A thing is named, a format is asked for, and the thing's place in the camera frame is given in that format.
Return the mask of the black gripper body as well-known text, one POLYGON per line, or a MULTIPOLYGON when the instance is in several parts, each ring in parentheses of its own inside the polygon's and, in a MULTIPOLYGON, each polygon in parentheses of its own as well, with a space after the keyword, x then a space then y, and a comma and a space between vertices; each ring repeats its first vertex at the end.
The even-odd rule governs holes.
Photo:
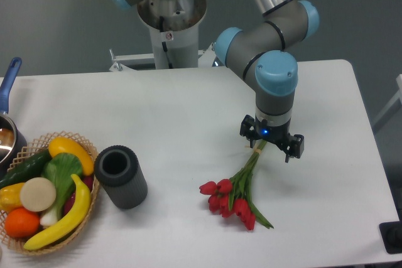
POLYGON ((255 141, 263 139, 271 144, 276 145, 280 149, 287 149, 290 144, 289 128, 290 120, 280 126, 268 126, 265 122, 255 119, 252 122, 253 135, 250 138, 250 146, 255 145, 255 141))

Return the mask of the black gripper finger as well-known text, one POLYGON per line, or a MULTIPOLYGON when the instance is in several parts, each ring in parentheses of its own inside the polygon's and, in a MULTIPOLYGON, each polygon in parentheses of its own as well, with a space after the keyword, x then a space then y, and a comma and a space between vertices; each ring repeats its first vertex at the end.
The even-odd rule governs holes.
POLYGON ((300 159, 304 151, 304 136, 301 134, 289 135, 285 147, 285 162, 291 158, 300 159))
POLYGON ((241 122, 239 134, 249 141, 249 146, 253 147, 255 142, 255 120, 250 115, 245 115, 241 122))

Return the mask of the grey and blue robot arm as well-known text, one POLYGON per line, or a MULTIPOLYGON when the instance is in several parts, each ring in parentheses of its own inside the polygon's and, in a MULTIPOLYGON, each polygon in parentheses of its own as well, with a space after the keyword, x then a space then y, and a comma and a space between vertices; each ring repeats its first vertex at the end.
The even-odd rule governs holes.
MULTIPOLYGON (((198 66, 198 27, 206 0, 113 1, 121 9, 137 9, 149 29, 157 69, 198 66)), ((244 118, 241 136, 276 145, 286 159, 300 158, 304 138, 290 133, 298 64, 286 49, 314 34, 320 18, 308 1, 255 1, 263 23, 251 31, 224 30, 215 41, 215 56, 256 94, 256 113, 244 118)))

